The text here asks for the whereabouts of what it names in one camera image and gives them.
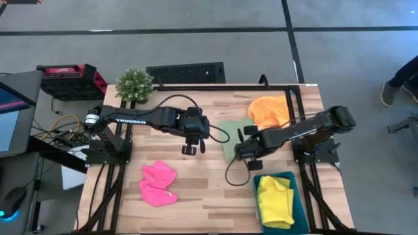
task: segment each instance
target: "yellow cloth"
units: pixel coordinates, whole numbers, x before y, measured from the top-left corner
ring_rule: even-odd
[[[290,229],[293,220],[293,189],[290,180],[262,176],[257,190],[261,222],[269,228]]]

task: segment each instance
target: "computer mouse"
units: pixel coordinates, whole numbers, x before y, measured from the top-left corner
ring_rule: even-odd
[[[25,187],[15,187],[0,203],[0,218],[7,219],[14,215],[26,196]]]

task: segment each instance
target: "red toolbox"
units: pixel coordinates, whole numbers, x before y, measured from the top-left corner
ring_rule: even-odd
[[[61,101],[89,101],[105,98],[107,83],[97,68],[85,65],[39,65],[44,73],[40,88]]]

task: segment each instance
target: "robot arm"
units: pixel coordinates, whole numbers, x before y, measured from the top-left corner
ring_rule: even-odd
[[[313,118],[290,127],[284,129],[272,127],[254,133],[246,141],[235,145],[236,158],[250,159],[249,169],[259,170],[263,165],[256,159],[275,152],[287,141],[303,137],[305,152],[309,153],[314,150],[316,144],[335,133],[348,133],[355,126],[356,123],[346,107],[333,106]]]
[[[173,107],[158,107],[151,110],[133,110],[100,105],[88,111],[85,130],[96,134],[101,140],[93,140],[89,149],[82,150],[87,156],[87,164],[122,164],[128,163],[132,142],[123,140],[108,128],[110,123],[147,125],[163,133],[170,133],[185,138],[186,146],[182,153],[196,155],[200,143],[204,153],[204,139],[209,137],[209,120],[202,116],[202,109],[189,107],[182,110]]]

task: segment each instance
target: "teal tray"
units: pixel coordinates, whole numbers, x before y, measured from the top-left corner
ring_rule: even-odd
[[[261,176],[273,176],[280,177],[290,180],[290,188],[293,189],[293,219],[295,223],[291,226],[290,229],[280,229],[280,228],[268,228],[263,225],[261,222],[260,207],[258,202],[257,190],[260,184]],[[296,185],[295,175],[292,172],[282,172],[275,174],[265,174],[254,176],[253,181],[255,202],[257,204],[257,210],[259,212],[260,224],[263,228],[264,235],[273,235],[273,234],[307,234],[309,231],[308,222],[306,221],[305,213],[303,210],[302,202],[300,201],[298,187]]]

